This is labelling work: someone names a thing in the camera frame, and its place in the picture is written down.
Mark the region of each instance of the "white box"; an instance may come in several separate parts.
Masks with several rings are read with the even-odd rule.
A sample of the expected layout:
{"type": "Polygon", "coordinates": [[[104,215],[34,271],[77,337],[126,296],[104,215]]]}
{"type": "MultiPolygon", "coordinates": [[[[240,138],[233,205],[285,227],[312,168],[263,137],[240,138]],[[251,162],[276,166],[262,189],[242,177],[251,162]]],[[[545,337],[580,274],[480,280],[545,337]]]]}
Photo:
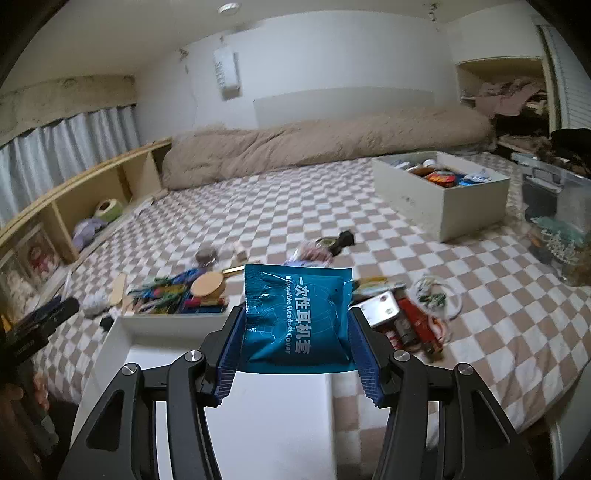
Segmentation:
{"type": "MultiPolygon", "coordinates": [[[[198,349],[227,314],[119,317],[105,338],[80,402],[72,442],[106,387],[126,363],[143,370],[198,349]]],[[[256,477],[336,479],[330,375],[236,372],[222,405],[205,408],[217,464],[224,479],[256,477]]],[[[156,402],[160,480],[173,480],[166,402],[156,402]]]]}
{"type": "Polygon", "coordinates": [[[440,242],[480,230],[505,216],[509,177],[482,165],[439,151],[386,155],[374,158],[372,164],[376,193],[440,242]],[[420,164],[428,158],[458,173],[477,173],[484,169],[491,180],[444,188],[395,168],[405,161],[420,164]]]}

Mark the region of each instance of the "framed picture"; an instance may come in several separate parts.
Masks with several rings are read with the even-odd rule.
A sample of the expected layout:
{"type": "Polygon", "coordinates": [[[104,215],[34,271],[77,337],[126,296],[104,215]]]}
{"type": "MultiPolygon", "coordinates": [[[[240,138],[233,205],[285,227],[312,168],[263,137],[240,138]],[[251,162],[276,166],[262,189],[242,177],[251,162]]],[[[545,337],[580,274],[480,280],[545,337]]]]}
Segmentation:
{"type": "Polygon", "coordinates": [[[10,250],[0,260],[0,297],[6,302],[12,323],[18,323],[39,303],[39,294],[27,272],[10,250]]]}
{"type": "Polygon", "coordinates": [[[41,225],[35,225],[16,247],[17,258],[37,287],[61,266],[60,256],[41,225]]]}

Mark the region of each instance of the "mattress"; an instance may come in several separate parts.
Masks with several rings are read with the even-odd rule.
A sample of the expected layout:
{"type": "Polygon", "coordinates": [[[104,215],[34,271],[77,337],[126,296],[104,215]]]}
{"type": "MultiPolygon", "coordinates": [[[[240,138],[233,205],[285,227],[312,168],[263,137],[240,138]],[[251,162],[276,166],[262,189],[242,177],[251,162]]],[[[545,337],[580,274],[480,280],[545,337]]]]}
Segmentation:
{"type": "MultiPolygon", "coordinates": [[[[511,177],[505,224],[474,236],[436,242],[376,196],[371,161],[361,158],[172,192],[84,261],[72,277],[73,295],[82,301],[109,290],[121,271],[132,286],[180,273],[201,244],[218,247],[220,261],[229,262],[230,245],[240,240],[251,261],[280,264],[303,239],[351,229],[357,244],[335,258],[335,267],[407,283],[430,271],[463,294],[462,313],[450,323],[452,339],[436,365],[471,363],[522,429],[562,396],[589,360],[590,290],[563,285],[522,244],[517,166],[488,153],[469,159],[511,177]]],[[[241,300],[241,277],[229,279],[226,295],[232,303],[241,300]]],[[[105,336],[99,321],[75,315],[36,357],[56,396],[80,401],[105,336]]],[[[388,412],[363,396],[356,372],[332,380],[339,473],[369,474],[388,412]]],[[[436,431],[432,405],[430,439],[436,431]]]]}

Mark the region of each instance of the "smoke detector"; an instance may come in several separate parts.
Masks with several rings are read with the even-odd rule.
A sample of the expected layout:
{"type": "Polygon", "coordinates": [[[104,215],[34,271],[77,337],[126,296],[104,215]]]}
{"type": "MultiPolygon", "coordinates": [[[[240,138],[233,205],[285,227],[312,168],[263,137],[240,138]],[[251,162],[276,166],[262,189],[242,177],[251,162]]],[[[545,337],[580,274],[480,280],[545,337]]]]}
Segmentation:
{"type": "Polygon", "coordinates": [[[229,4],[224,4],[220,8],[217,9],[217,13],[220,15],[234,15],[236,12],[240,10],[240,4],[236,2],[232,2],[229,4]]]}

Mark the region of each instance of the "silver bolt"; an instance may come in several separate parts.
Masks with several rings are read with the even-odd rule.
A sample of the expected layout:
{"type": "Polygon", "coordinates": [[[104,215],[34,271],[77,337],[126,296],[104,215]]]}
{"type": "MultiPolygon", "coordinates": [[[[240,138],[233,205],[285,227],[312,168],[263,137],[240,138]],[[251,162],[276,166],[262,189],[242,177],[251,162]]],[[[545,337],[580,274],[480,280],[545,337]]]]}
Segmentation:
{"type": "Polygon", "coordinates": [[[121,373],[124,375],[133,375],[138,371],[138,366],[136,364],[125,364],[121,367],[121,373]]]}
{"type": "Polygon", "coordinates": [[[394,358],[399,362],[408,362],[410,360],[410,353],[406,350],[396,350],[394,352],[394,358]]]}
{"type": "Polygon", "coordinates": [[[474,369],[468,364],[459,364],[457,366],[457,371],[459,371],[462,375],[472,375],[474,373],[474,369]]]}
{"type": "Polygon", "coordinates": [[[199,362],[202,356],[199,350],[190,350],[185,353],[185,360],[187,362],[199,362]]]}

